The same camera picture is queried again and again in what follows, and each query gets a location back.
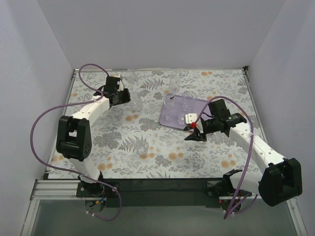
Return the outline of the clear faceted tumbler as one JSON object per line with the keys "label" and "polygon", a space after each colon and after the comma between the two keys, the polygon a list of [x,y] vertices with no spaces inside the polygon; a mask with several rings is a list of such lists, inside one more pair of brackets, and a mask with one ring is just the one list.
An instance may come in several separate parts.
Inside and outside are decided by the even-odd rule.
{"label": "clear faceted tumbler", "polygon": [[186,124],[185,115],[189,113],[190,107],[181,105],[177,108],[177,122],[181,125]]}
{"label": "clear faceted tumbler", "polygon": [[143,101],[141,99],[141,95],[137,92],[130,93],[130,102],[129,106],[132,111],[141,111],[143,108]]}

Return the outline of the clear wine glass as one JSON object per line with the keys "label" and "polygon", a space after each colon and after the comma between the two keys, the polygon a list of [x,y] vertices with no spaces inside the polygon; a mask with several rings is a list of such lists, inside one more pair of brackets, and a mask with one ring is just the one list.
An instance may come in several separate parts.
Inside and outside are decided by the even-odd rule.
{"label": "clear wine glass", "polygon": [[182,94],[182,108],[185,112],[192,113],[197,95],[193,91],[185,91]]}

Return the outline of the tall clear champagne flute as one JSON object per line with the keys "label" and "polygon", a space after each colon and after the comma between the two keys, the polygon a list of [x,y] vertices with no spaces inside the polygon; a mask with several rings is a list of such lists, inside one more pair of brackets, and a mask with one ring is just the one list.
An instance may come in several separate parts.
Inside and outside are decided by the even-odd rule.
{"label": "tall clear champagne flute", "polygon": [[174,104],[174,97],[175,97],[175,94],[174,94],[174,91],[172,89],[168,88],[164,91],[163,103],[165,106],[165,115],[164,115],[165,121],[171,121],[173,118],[173,115],[170,112],[170,108]]}

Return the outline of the small clear tumbler front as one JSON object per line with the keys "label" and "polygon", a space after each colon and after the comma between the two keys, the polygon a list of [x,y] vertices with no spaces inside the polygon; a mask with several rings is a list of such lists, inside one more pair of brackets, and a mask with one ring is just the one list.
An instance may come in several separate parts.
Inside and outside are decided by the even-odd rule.
{"label": "small clear tumbler front", "polygon": [[149,144],[146,140],[140,140],[136,144],[136,151],[140,157],[146,157],[148,154]]}

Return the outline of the tall clear highball glass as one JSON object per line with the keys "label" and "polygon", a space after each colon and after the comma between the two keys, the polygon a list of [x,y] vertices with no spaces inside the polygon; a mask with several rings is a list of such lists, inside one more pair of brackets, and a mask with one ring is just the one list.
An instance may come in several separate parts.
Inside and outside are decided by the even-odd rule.
{"label": "tall clear highball glass", "polygon": [[181,72],[180,71],[173,71],[170,75],[169,87],[174,95],[180,90],[180,81],[181,81]]}

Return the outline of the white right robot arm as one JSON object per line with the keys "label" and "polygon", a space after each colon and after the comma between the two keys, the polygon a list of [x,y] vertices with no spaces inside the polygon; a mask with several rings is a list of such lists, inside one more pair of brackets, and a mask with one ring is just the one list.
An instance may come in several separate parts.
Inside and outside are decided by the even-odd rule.
{"label": "white right robot arm", "polygon": [[271,207],[302,194],[302,171],[298,160],[285,158],[254,135],[249,121],[239,113],[231,114],[223,99],[207,106],[211,112],[207,120],[198,114],[185,115],[185,130],[193,130],[185,140],[205,142],[208,134],[224,133],[250,155],[262,173],[261,177],[251,177],[244,169],[231,170],[214,186],[217,192],[233,194],[239,189],[254,193]]}

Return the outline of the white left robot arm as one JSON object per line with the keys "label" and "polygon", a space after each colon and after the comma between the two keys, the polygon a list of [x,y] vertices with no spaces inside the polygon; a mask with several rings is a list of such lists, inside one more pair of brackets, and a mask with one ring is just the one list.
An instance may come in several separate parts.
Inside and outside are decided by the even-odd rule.
{"label": "white left robot arm", "polygon": [[58,124],[56,150],[68,159],[79,173],[79,179],[92,184],[99,180],[101,172],[94,164],[91,126],[113,106],[130,102],[121,75],[108,76],[105,85],[92,96],[92,102],[71,116],[62,116]]}

